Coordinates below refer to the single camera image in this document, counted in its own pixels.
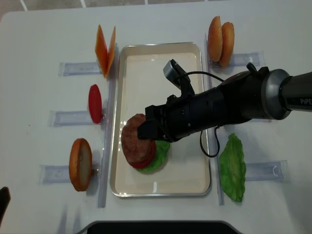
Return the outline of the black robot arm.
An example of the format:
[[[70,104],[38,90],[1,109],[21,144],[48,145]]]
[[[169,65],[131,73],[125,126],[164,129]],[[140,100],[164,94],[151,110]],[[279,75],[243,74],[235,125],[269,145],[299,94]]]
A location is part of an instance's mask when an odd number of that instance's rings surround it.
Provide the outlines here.
[[[254,118],[281,120],[293,110],[312,109],[311,73],[290,76],[282,69],[255,69],[248,64],[247,71],[199,94],[178,64],[167,65],[164,75],[181,96],[169,96],[166,104],[145,109],[146,120],[137,129],[139,139],[176,142],[215,126]]]

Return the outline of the black left arm gripper tip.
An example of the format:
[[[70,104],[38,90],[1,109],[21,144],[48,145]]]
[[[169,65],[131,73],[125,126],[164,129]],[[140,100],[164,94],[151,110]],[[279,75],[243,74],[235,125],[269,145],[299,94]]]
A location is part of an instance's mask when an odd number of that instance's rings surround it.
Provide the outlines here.
[[[11,195],[8,187],[3,187],[0,190],[0,225],[2,223],[4,214],[11,200]]]

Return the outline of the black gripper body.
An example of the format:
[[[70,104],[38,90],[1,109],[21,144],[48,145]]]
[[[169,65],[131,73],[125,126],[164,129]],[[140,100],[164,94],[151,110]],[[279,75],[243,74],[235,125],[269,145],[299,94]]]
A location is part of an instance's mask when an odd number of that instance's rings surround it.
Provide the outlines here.
[[[146,120],[137,128],[139,139],[177,142],[193,133],[219,126],[212,96],[169,97],[166,104],[145,108]]]

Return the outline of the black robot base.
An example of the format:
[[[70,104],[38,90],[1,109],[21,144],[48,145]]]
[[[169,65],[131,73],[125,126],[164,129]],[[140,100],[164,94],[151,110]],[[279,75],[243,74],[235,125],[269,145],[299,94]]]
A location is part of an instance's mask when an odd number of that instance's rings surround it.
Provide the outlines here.
[[[87,234],[238,234],[221,221],[105,221],[94,222],[79,233]]]

